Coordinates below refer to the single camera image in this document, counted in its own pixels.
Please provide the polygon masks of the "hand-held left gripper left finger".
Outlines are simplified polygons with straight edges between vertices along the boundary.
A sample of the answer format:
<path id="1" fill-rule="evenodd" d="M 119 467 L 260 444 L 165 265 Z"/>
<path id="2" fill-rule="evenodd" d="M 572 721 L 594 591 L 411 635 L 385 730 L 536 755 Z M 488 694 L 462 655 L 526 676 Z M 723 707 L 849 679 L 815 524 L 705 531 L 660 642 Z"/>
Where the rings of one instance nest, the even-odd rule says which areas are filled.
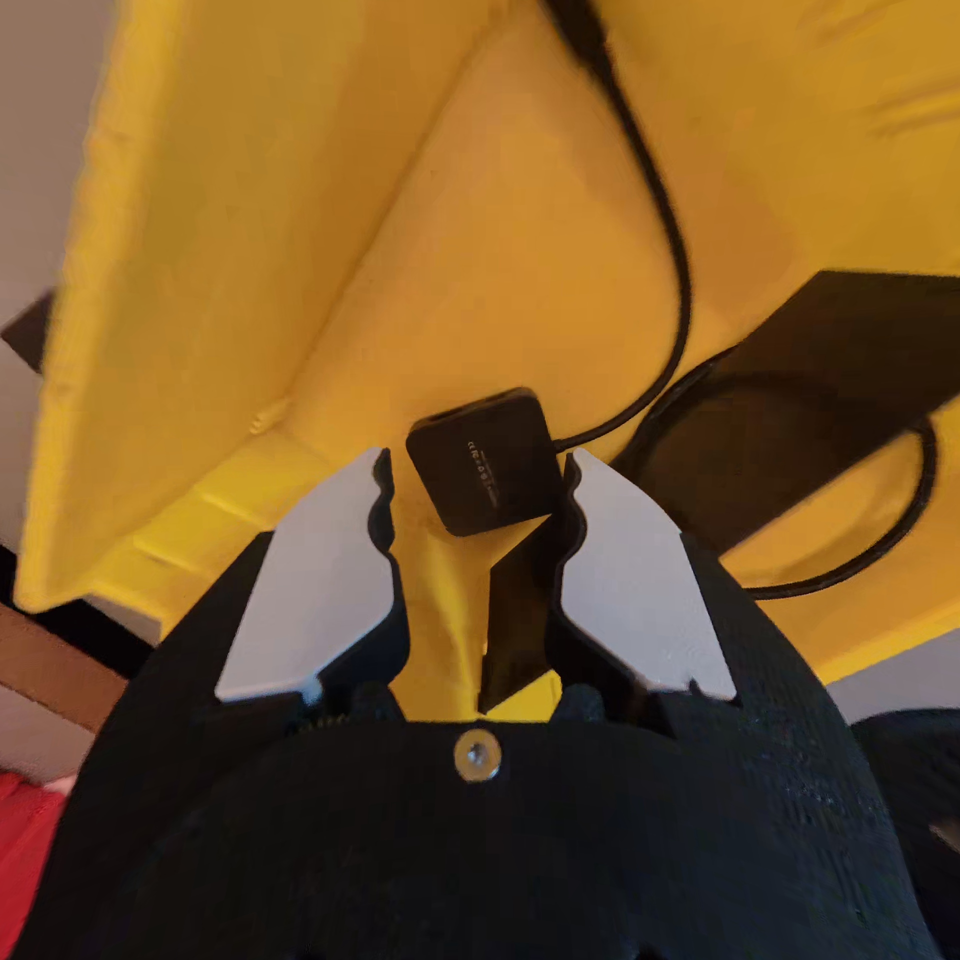
<path id="1" fill-rule="evenodd" d="M 297 694 L 314 706 L 399 676 L 409 621 L 394 494 L 391 452 L 373 447 L 282 517 L 215 686 L 221 703 Z"/>

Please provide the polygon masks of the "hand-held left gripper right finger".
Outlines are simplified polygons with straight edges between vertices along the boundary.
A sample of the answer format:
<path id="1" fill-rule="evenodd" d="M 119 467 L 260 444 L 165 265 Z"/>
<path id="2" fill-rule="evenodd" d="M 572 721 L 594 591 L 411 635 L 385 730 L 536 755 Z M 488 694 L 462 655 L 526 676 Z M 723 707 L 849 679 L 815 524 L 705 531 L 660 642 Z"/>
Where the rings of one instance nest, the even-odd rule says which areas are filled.
<path id="1" fill-rule="evenodd" d="M 646 493 L 583 448 L 566 456 L 555 515 L 549 666 L 568 690 L 605 706 L 738 690 L 677 524 Z"/>

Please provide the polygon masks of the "braided hdmi cable green plugs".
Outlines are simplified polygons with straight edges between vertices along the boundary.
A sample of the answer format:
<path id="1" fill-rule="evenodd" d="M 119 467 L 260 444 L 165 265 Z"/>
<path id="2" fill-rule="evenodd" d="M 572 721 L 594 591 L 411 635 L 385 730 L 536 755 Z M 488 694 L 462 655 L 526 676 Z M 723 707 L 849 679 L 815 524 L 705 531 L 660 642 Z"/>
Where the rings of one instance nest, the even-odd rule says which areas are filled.
<path id="1" fill-rule="evenodd" d="M 733 351 L 734 349 L 729 347 L 706 358 L 673 382 L 653 402 L 648 414 L 609 465 L 630 482 L 637 483 L 653 450 L 680 417 L 679 410 L 683 407 L 692 409 L 697 405 L 696 400 L 686 400 L 686 395 L 710 377 Z M 834 395 L 826 386 L 796 372 L 740 371 L 721 379 L 721 386 L 735 385 L 761 392 L 793 393 L 825 406 L 836 402 Z M 906 430 L 918 438 L 920 453 L 918 482 L 904 511 L 894 525 L 862 552 L 831 570 L 794 582 L 745 586 L 744 593 L 756 602 L 766 602 L 807 596 L 831 589 L 868 570 L 906 538 L 930 506 L 930 499 L 937 483 L 940 460 L 937 432 L 928 414 L 911 423 Z"/>

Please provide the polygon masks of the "yellow plastic bin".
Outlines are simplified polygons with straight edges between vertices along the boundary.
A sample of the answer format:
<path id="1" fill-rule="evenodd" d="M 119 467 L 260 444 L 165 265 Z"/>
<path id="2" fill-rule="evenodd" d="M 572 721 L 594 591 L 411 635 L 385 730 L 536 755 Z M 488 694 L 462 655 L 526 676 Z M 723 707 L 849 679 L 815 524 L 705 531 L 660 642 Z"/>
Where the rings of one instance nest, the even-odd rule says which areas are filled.
<path id="1" fill-rule="evenodd" d="M 824 269 L 958 275 L 958 2 L 599 2 L 689 251 L 679 371 Z M 14 596 L 165 639 L 391 451 L 416 719 L 475 715 L 488 571 L 405 438 L 518 386 L 560 438 L 654 380 L 670 256 L 539 2 L 125 2 L 43 358 Z"/>

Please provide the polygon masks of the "black bin divider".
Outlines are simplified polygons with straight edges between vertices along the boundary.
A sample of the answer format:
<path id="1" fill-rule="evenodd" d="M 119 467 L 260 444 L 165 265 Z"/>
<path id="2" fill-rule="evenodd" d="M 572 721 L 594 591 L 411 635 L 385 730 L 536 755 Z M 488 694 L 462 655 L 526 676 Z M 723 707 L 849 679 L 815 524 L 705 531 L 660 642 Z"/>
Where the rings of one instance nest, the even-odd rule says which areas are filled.
<path id="1" fill-rule="evenodd" d="M 958 397 L 959 279 L 820 270 L 730 348 L 636 483 L 621 475 L 720 554 Z M 835 403 L 721 386 L 764 371 L 812 378 Z"/>

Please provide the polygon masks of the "red ribbed crate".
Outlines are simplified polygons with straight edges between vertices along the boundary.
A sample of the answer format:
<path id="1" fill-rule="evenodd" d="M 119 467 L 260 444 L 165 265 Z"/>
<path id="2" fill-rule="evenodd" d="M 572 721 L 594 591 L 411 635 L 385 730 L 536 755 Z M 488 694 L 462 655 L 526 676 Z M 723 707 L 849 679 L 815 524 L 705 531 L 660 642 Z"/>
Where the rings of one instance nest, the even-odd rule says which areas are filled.
<path id="1" fill-rule="evenodd" d="M 66 801 L 77 781 L 69 774 L 35 784 L 1 774 L 1 916 L 12 922 L 31 907 Z"/>

